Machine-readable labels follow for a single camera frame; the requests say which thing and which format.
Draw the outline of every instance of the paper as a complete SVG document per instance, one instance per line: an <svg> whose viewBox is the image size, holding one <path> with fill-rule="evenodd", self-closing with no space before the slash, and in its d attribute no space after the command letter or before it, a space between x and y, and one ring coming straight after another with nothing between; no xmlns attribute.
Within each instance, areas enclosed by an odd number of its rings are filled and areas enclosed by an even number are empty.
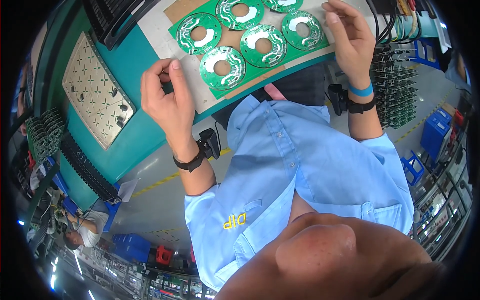
<svg viewBox="0 0 480 300"><path fill-rule="evenodd" d="M140 180L140 178L124 182L120 185L118 196L121 198L122 202L130 201L138 180Z"/></svg>

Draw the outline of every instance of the stack of circuit boards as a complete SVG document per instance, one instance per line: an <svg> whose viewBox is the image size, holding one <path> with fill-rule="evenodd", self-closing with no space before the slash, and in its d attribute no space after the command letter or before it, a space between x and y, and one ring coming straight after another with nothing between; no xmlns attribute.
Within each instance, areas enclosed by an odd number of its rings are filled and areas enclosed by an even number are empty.
<svg viewBox="0 0 480 300"><path fill-rule="evenodd" d="M59 150L65 124L55 108L28 119L25 124L30 152L36 163L42 164Z"/></svg>
<svg viewBox="0 0 480 300"><path fill-rule="evenodd" d="M391 49L390 46L375 49L373 56L373 89L376 107L383 128L398 129L415 119L418 89L412 79L417 71L399 65L408 60L410 49Z"/></svg>
<svg viewBox="0 0 480 300"><path fill-rule="evenodd" d="M417 71L402 66L380 67L375 72L376 107L382 127L398 129L415 119Z"/></svg>

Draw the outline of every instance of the gray floor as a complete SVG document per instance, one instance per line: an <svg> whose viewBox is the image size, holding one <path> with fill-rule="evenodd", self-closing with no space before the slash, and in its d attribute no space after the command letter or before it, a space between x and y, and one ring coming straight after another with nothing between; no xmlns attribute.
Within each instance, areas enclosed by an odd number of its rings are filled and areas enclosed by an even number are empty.
<svg viewBox="0 0 480 300"><path fill-rule="evenodd" d="M416 70L419 72L419 76L415 78L417 81L415 87L419 89L417 92L419 101L416 103L416 118L398 130L393 128L385 130L393 142L429 115L449 91L450 94L448 94L446 102L453 105L458 102L460 91L455 89L452 82L445 79L443 72L424 65L417 66ZM332 127L348 134L347 114L343 113L342 116L337 116L331 106L329 111ZM198 135L206 128L214 128L212 118L207 118L196 124L193 127L193 132ZM226 132L220 126L218 129L222 148L226 148ZM422 130L423 123L395 144L400 156L407 156L410 149L415 152L421 150L420 137ZM232 156L233 153L229 152L221 156L220 159L211 162L218 182L223 180ZM165 145L137 165L121 181L140 178L135 189L135 192L138 192L175 172L177 172L177 168L172 161L172 152ZM133 197L130 202L123 203L120 206L110 232L104 234L104 238L108 239L115 233L137 233L155 245L164 245L181 252L187 251L190 248L190 236L183 214L184 195L185 192L180 178L176 177Z"/></svg>

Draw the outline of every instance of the green circuit board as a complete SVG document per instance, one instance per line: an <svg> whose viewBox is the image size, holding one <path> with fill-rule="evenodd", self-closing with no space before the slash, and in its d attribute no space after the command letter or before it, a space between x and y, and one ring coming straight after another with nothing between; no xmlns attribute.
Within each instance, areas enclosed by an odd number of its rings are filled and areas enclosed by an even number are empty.
<svg viewBox="0 0 480 300"><path fill-rule="evenodd" d="M302 37L297 33L299 23L305 23L310 28L310 34L307 37ZM304 11L289 12L283 19L282 33L293 47L303 51L318 48L324 38L324 31L317 18Z"/></svg>
<svg viewBox="0 0 480 300"><path fill-rule="evenodd" d="M214 66L217 62L226 60L230 64L230 73L217 75ZM215 90L228 90L237 86L245 76L245 60L232 47L215 47L207 52L200 62L200 75L205 83Z"/></svg>
<svg viewBox="0 0 480 300"><path fill-rule="evenodd" d="M249 10L245 16L233 14L232 8L237 4L245 4ZM260 0L220 0L215 8L216 17L230 29L243 30L259 24L264 17L264 6Z"/></svg>
<svg viewBox="0 0 480 300"><path fill-rule="evenodd" d="M272 49L265 54L255 48L255 43L260 38L267 38L272 43ZM245 31L240 41L240 50L245 60L255 67L269 68L283 60L287 53L287 41L280 30L261 24Z"/></svg>
<svg viewBox="0 0 480 300"><path fill-rule="evenodd" d="M206 29L206 35L202 40L195 41L190 34L193 29L199 26ZM183 51L188 54L199 55L215 47L220 41L221 35L220 22L214 16L208 13L195 13L181 22L175 38Z"/></svg>
<svg viewBox="0 0 480 300"><path fill-rule="evenodd" d="M276 12L296 11L303 4L303 0L262 0L265 5Z"/></svg>

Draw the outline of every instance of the teal workbench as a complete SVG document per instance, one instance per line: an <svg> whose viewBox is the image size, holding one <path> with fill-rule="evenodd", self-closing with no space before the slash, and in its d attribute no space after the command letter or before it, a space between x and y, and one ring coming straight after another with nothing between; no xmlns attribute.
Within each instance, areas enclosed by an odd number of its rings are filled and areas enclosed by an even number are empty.
<svg viewBox="0 0 480 300"><path fill-rule="evenodd" d="M82 7L75 19L78 22L88 22ZM72 29L69 34L78 37L81 28L86 26L88 23ZM67 117L68 130L100 174L113 184L166 142L161 128L141 109L140 78L142 73L158 60L158 56L138 25L116 49L108 51L98 42L96 47L120 86L135 105L137 112L107 151L103 150L93 138L71 105ZM267 83L333 57L334 53L329 53L277 73L239 95L221 101L202 114L196 114L194 123L205 119ZM87 209L97 199L97 195L78 176L63 155L60 158L60 172L69 187L69 196L81 209Z"/></svg>

